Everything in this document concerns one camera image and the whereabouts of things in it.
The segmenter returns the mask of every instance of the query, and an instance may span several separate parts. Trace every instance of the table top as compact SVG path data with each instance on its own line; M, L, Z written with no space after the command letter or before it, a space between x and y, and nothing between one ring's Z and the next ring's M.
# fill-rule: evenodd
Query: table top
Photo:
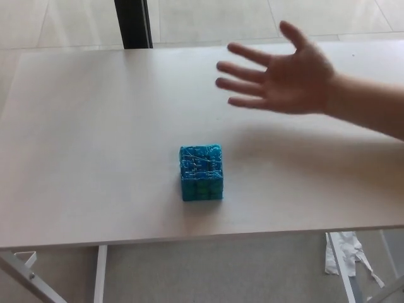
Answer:
M287 44L257 48L289 53ZM404 83L404 42L321 44ZM225 47L27 54L0 120L0 248L404 226L404 144L227 105ZM219 143L222 202L181 200L181 145Z

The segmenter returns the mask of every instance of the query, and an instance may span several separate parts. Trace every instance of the dark window frame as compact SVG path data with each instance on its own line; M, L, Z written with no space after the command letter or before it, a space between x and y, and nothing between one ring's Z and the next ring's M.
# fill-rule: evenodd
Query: dark window frame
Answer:
M147 0L114 0L125 49L152 49Z

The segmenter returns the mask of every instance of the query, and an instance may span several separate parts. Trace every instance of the blue cube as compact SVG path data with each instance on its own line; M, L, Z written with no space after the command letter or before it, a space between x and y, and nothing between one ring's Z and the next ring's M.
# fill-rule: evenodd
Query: blue cube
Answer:
M223 165L220 145L182 146L179 150L182 200L223 198Z

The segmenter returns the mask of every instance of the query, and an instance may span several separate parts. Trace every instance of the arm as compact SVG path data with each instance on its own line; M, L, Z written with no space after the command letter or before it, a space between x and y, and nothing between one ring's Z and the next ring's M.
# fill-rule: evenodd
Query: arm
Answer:
M219 71L241 81L218 78L217 86L245 95L230 97L229 104L286 114L327 114L404 141L404 88L339 74L298 28L283 21L280 30L296 47L294 54L272 55L229 44L230 52L266 67L259 71L218 62Z
M404 88L337 75L325 114L404 141Z

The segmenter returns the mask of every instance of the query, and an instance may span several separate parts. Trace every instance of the hand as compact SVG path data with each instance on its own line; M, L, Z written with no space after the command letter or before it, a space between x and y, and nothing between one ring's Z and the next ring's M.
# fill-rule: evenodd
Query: hand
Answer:
M234 106L288 114L324 112L328 87L335 77L331 63L292 24L282 21L280 30L296 47L294 54L271 55L230 43L230 52L266 67L266 71L220 61L217 64L219 71L241 81L218 78L216 85L224 90L255 97L230 97L229 104Z

